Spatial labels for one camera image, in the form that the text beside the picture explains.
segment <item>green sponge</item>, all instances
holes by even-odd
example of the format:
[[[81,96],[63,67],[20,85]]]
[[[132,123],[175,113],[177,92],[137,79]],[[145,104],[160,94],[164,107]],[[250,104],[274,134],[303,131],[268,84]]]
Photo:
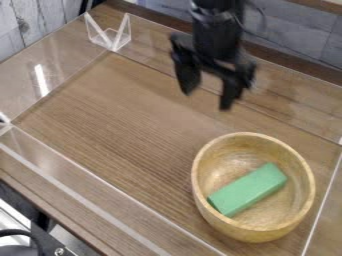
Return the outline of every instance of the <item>green sponge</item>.
[[[275,164],[267,163],[214,192],[207,201],[227,217],[232,217],[284,185],[287,177]]]

